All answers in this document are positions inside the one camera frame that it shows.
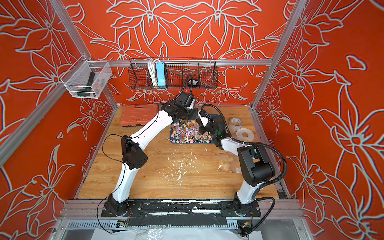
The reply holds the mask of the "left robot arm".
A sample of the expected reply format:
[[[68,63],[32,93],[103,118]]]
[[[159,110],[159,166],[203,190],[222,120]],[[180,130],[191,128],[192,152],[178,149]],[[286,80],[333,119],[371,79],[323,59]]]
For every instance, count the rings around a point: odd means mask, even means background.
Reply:
[[[198,110],[192,93],[181,92],[166,102],[158,113],[139,131],[122,136],[122,170],[114,191],[106,198],[102,217],[122,217],[129,211],[129,198],[135,177],[148,161],[145,149],[166,127],[179,120],[195,120]]]

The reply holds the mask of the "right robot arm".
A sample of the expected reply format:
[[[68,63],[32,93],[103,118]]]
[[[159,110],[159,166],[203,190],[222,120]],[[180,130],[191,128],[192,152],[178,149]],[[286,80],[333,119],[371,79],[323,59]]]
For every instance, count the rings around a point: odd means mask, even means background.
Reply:
[[[243,176],[241,188],[235,193],[235,212],[243,216],[253,207],[256,195],[276,174],[264,144],[246,143],[230,135],[222,116],[210,115],[204,110],[198,113],[197,122],[201,133],[209,133],[219,149],[236,155]]]

